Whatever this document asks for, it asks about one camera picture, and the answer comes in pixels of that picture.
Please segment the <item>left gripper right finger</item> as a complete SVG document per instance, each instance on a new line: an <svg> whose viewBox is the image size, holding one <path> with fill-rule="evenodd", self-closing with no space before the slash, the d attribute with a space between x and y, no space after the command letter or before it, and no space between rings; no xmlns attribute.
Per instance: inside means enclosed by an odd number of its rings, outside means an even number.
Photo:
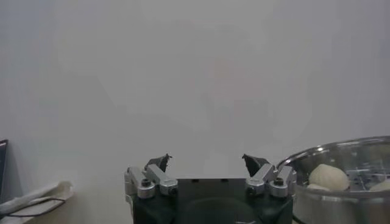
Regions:
<svg viewBox="0 0 390 224"><path fill-rule="evenodd" d="M244 154L249 178L245 180L246 194L252 197L268 192L276 198L295 194L297 174L290 166L276 168L264 158Z"/></svg>

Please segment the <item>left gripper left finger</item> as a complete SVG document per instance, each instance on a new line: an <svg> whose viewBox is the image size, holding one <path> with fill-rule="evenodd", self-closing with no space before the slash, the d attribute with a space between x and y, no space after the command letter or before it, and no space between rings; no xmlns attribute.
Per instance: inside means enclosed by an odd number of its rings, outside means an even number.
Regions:
<svg viewBox="0 0 390 224"><path fill-rule="evenodd" d="M171 156L166 154L150 159L143 169L129 166L124 172L125 194L140 199L154 197L157 192L165 196L175 196L178 192L177 179L166 174Z"/></svg>

